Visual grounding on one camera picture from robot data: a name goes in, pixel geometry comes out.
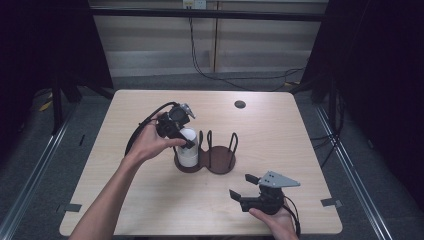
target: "cable on wall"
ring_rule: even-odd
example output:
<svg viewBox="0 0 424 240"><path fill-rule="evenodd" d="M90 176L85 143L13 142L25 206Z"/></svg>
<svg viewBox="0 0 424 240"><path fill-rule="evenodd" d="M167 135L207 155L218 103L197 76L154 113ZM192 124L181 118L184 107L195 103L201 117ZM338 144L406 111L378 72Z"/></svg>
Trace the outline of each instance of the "cable on wall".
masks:
<svg viewBox="0 0 424 240"><path fill-rule="evenodd" d="M210 80L223 81L223 82L225 82L227 84L230 84L230 85L232 85L234 87L237 87L237 88L240 88L240 89L243 89L243 90L246 90L246 91L252 91L252 92L254 92L256 90L249 89L249 88L246 88L246 87L243 87L243 86L234 84L234 83L230 82L230 80L254 80L254 79L271 80L271 79L284 78L284 81L283 81L283 83L280 86L278 86L278 87L276 87L276 88L268 91L268 92L275 92L275 91L278 91L279 89L281 89L281 88L283 88L285 86L285 84L287 82L287 77L288 76L293 75L293 74L295 74L295 73L297 73L297 72L302 71L302 70L305 69L305 67L302 67L302 68L293 68L293 69L289 69L289 70L285 71L283 75L273 76L273 77L232 77L232 78L219 78L219 77L208 76L208 75L206 75L205 73L202 72L202 70L199 67L199 63L197 62L196 46L195 46L195 43L194 43L194 34L193 34L193 31L194 31L193 30L193 19L192 18L189 18L189 23L190 23L191 56L192 56L193 66L194 66L194 68L195 68L195 70L196 70L197 73L199 73L203 77L208 78Z"/></svg>

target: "wall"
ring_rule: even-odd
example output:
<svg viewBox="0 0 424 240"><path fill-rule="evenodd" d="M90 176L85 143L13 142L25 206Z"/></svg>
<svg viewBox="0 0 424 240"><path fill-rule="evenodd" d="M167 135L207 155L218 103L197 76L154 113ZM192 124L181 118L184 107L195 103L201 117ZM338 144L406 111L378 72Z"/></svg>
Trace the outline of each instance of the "wall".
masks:
<svg viewBox="0 0 424 240"><path fill-rule="evenodd" d="M182 8L182 1L97 1L92 6ZM327 1L207 1L207 9L324 13ZM194 73L189 20L95 16L112 77ZM207 72L306 66L320 24L193 19L196 58Z"/></svg>

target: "gray floor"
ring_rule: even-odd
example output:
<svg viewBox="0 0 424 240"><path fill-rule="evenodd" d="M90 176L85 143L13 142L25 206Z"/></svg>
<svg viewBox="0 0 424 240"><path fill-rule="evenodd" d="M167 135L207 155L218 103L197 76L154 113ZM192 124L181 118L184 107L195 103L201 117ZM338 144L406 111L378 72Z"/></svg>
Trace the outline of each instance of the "gray floor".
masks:
<svg viewBox="0 0 424 240"><path fill-rule="evenodd" d="M116 89L243 90L225 81L208 80L198 74L116 78L114 82ZM281 79L231 80L231 83L258 91L269 91L283 85ZM278 91L287 91L290 88L290 85L285 85ZM57 208L60 204L69 203L110 104L109 100L90 90L81 91L84 97L76 107L68 129L13 239L66 239L58 232L64 214L57 212ZM31 117L21 133L21 140L7 164L1 168L1 221L18 197L20 189L49 141L53 126L52 108L44 112L38 111L46 97L34 99ZM301 92L295 95L295 99L310 137L324 136L326 133L316 112L317 105L310 101L310 92ZM65 101L65 112L67 109L70 109L70 104ZM417 208L405 188L388 171L384 159L369 147L367 138L349 119L348 114L341 139L376 207L384 217L393 239L424 239L424 214ZM321 142L312 141L312 144L315 146ZM317 149L318 161L322 162L330 149L331 144ZM343 231L337 235L304 235L302 239L378 239L336 154L331 155L323 173L333 198L343 203L343 206L338 208Z"/></svg>

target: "person's right hand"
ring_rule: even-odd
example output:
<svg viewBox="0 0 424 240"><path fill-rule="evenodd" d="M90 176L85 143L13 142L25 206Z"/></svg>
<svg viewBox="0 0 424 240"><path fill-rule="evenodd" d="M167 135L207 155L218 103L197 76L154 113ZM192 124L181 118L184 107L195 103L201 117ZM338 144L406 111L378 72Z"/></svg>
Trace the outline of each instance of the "person's right hand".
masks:
<svg viewBox="0 0 424 240"><path fill-rule="evenodd" d="M249 213L264 222L277 240L299 239L294 230L292 216L281 208L276 214L268 215L259 209L251 208Z"/></svg>
<svg viewBox="0 0 424 240"><path fill-rule="evenodd" d="M133 162L138 167L151 158L156 157L159 153L168 147L182 146L186 141L179 138L165 139L159 136L156 131L156 119L163 113L157 113L142 130L140 135L134 141L130 151L124 160Z"/></svg>

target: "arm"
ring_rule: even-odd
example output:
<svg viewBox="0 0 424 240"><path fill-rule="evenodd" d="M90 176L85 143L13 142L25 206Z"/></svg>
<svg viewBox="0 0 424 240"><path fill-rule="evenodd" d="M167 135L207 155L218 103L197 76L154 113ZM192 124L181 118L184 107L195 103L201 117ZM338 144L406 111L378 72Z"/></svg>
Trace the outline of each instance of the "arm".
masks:
<svg viewBox="0 0 424 240"><path fill-rule="evenodd" d="M111 239L128 189L140 166L164 149L181 146L182 139L164 139L154 122L147 124L116 172L78 222L70 239Z"/></svg>
<svg viewBox="0 0 424 240"><path fill-rule="evenodd" d="M276 240L298 240L294 231L292 216L287 210L281 208L274 215L267 215L261 210L251 208L249 213L264 222L271 230Z"/></svg>

